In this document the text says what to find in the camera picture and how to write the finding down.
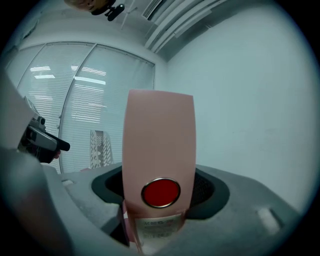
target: window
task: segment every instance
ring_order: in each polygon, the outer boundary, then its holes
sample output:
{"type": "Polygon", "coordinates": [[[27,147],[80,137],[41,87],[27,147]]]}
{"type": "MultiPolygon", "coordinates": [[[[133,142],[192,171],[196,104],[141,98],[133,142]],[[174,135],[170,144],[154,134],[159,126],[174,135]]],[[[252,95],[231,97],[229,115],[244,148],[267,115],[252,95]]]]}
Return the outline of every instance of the window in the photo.
{"type": "Polygon", "coordinates": [[[130,89],[154,89],[154,64],[123,51],[96,46],[76,71],[62,112],[60,133],[70,143],[62,152],[64,173],[90,168],[91,131],[108,134],[113,161],[122,161],[122,137],[130,89]]]}
{"type": "Polygon", "coordinates": [[[43,44],[20,50],[6,68],[9,78],[16,88],[29,64],[42,47],[43,44]]]}
{"type": "MultiPolygon", "coordinates": [[[[46,44],[25,71],[18,91],[27,96],[45,118],[46,131],[59,135],[60,116],[72,80],[92,49],[89,43],[46,44]]],[[[50,164],[60,173],[59,160],[50,164]]]]}

